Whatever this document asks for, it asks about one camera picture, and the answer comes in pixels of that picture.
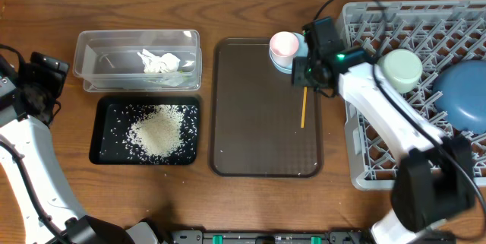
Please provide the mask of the wooden chopstick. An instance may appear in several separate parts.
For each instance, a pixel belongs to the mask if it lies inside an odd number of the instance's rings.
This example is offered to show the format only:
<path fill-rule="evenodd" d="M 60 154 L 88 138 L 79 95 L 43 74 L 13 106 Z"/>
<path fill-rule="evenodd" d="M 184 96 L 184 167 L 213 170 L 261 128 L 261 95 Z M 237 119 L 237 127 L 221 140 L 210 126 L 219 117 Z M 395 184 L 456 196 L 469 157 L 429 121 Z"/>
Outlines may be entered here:
<path fill-rule="evenodd" d="M 307 108 L 307 95 L 308 95 L 308 88 L 304 87 L 303 90 L 303 99 L 302 99 L 302 109 L 301 109 L 301 128 L 305 127 L 305 117 L 306 117 L 306 108 Z"/>

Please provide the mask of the white pink cup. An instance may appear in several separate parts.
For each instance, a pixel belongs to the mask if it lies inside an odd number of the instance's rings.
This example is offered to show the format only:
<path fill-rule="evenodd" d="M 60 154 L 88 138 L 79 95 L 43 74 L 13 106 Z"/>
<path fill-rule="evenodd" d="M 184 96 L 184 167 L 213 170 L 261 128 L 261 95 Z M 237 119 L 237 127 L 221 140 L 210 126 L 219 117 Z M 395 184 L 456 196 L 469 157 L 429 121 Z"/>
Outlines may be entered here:
<path fill-rule="evenodd" d="M 278 32 L 270 39 L 270 57 L 283 68 L 288 68 L 292 64 L 298 48 L 298 37 L 291 32 Z"/>

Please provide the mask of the mint green bowl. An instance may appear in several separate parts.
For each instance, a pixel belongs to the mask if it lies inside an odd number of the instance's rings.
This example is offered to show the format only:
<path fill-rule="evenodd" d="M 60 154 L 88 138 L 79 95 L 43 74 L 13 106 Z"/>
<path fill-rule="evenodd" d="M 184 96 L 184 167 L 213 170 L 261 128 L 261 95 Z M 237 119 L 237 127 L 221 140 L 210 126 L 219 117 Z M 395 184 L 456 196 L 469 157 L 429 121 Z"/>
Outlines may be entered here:
<path fill-rule="evenodd" d="M 418 84 L 423 72 L 420 58 L 407 49 L 395 49 L 378 60 L 390 84 L 399 93 L 408 93 Z"/>

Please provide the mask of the dark blue plate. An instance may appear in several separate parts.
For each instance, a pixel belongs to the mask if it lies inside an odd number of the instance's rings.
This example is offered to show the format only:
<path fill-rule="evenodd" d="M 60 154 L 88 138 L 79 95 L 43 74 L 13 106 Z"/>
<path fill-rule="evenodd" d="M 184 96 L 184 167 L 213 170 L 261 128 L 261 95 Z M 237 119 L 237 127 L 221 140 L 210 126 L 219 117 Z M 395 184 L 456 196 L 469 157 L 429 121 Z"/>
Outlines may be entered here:
<path fill-rule="evenodd" d="M 485 133 L 485 61 L 466 60 L 439 74 L 433 92 L 442 95 L 434 105 L 459 131 Z"/>

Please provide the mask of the yellow green snack wrapper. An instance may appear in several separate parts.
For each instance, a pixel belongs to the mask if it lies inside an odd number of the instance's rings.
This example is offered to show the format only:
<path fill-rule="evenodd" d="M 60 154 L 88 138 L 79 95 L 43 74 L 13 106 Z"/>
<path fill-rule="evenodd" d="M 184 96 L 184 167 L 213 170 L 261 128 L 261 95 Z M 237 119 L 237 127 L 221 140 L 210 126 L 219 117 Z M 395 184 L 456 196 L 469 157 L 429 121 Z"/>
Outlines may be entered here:
<path fill-rule="evenodd" d="M 175 71 L 170 73 L 157 73 L 155 77 L 149 78 L 146 82 L 160 86 L 180 87 L 190 79 L 190 74 L 185 74 L 182 71 Z"/>

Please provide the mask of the white napkin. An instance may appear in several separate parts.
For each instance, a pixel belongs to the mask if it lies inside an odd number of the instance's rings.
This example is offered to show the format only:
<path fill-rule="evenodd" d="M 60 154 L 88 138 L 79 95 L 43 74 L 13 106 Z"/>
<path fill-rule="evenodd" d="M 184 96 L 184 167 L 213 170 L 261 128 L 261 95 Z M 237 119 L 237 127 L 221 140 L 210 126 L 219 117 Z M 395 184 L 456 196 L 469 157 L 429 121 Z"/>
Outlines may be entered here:
<path fill-rule="evenodd" d="M 178 70 L 180 64 L 180 59 L 172 53 L 157 56 L 143 49 L 137 55 L 142 59 L 144 73 L 172 73 Z"/>

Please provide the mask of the pile of white rice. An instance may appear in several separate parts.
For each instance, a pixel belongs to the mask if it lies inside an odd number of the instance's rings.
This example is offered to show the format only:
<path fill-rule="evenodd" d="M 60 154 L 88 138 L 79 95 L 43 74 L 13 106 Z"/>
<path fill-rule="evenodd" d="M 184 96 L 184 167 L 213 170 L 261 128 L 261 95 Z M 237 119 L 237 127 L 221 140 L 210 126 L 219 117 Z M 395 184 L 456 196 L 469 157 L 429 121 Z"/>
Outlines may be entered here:
<path fill-rule="evenodd" d="M 197 155 L 194 104 L 114 104 L 106 118 L 100 159 L 107 163 L 188 165 Z"/>

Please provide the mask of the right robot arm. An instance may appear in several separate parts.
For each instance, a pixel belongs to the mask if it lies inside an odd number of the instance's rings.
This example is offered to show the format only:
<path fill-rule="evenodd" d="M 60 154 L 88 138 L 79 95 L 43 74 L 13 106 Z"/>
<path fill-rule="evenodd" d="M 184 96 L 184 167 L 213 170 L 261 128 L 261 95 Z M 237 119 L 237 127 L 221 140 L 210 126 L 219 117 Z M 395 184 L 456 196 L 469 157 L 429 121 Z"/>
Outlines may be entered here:
<path fill-rule="evenodd" d="M 471 148 L 424 119 L 383 76 L 377 59 L 347 48 L 326 17 L 303 26 L 306 56 L 292 62 L 292 84 L 326 89 L 351 103 L 386 143 L 398 171 L 390 212 L 370 229 L 369 243 L 412 243 L 442 222 L 484 205 L 474 182 Z"/>

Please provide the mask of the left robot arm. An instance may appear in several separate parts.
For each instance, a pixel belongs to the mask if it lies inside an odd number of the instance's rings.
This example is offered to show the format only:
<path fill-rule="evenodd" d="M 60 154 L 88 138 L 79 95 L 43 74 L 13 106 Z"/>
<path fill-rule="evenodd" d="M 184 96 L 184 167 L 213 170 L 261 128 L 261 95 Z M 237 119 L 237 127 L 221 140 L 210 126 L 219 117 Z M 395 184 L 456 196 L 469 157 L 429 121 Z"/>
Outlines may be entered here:
<path fill-rule="evenodd" d="M 161 243 L 148 221 L 129 229 L 91 217 L 55 155 L 50 125 L 69 65 L 39 52 L 1 60 L 1 165 L 12 187 L 28 243 Z"/>

